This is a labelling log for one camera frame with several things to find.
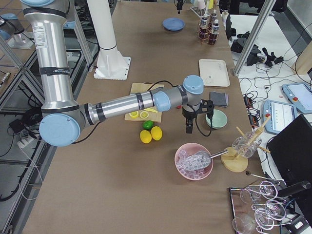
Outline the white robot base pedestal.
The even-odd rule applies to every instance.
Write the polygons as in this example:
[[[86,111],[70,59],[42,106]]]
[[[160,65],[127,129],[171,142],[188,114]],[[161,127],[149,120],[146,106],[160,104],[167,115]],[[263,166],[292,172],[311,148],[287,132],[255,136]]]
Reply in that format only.
[[[117,48],[111,11],[107,0],[87,1],[99,44],[94,78],[126,80],[130,57],[124,57]]]

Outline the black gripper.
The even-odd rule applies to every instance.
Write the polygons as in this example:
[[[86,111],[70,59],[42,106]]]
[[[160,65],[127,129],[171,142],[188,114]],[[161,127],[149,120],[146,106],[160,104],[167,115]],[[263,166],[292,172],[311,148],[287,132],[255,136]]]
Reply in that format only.
[[[193,124],[197,121],[199,107],[200,104],[182,106],[182,115],[185,117],[186,123],[186,133],[193,133]]]

